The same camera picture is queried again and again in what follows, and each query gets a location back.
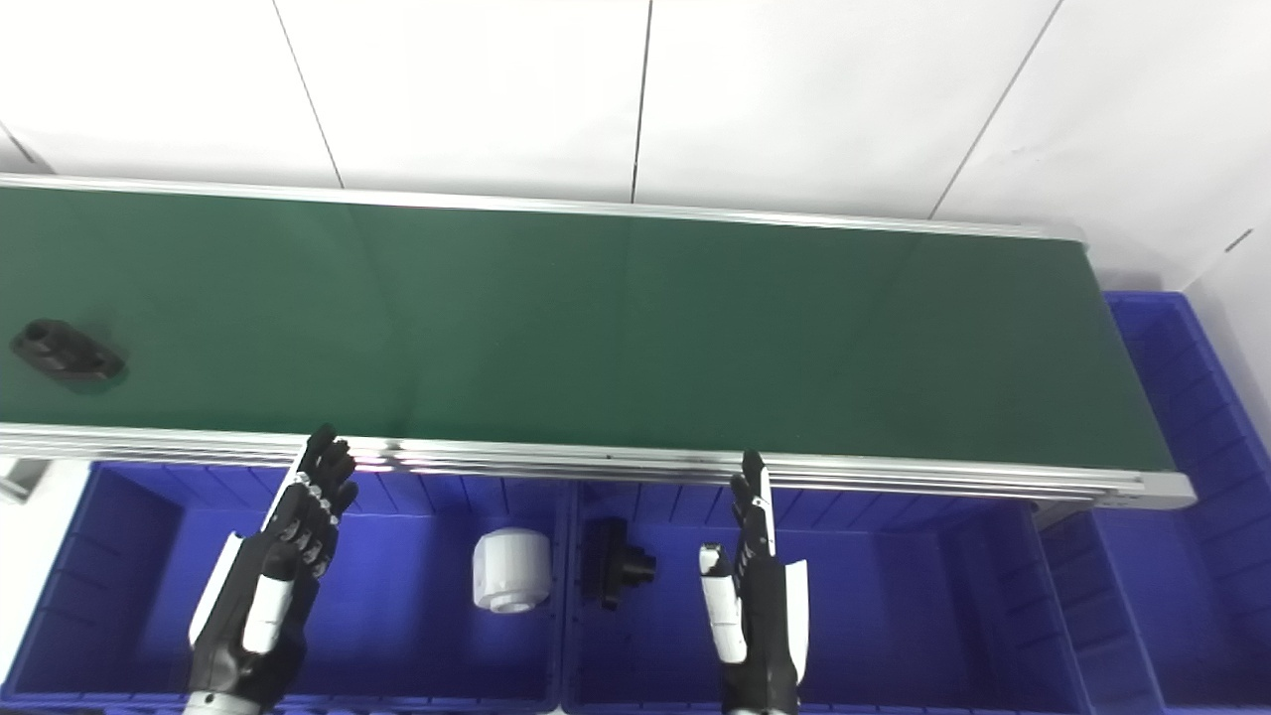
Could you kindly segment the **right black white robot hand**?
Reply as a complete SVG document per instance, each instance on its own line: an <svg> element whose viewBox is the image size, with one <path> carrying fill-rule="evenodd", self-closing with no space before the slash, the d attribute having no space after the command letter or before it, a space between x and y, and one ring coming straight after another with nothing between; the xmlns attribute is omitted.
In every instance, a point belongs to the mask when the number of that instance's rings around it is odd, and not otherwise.
<svg viewBox="0 0 1271 715"><path fill-rule="evenodd" d="M797 714L811 638L808 564L777 556L771 475L746 451L730 480L735 552L702 544L700 584L721 665L723 714Z"/></svg>

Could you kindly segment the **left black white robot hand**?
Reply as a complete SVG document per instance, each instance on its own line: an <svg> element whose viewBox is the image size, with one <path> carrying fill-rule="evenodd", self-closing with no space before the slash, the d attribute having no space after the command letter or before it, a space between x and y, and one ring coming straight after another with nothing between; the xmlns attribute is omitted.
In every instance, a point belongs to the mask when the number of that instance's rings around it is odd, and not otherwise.
<svg viewBox="0 0 1271 715"><path fill-rule="evenodd" d="M305 626L358 485L333 425L306 439L254 532L229 533L188 627L186 714L267 714L306 655Z"/></svg>

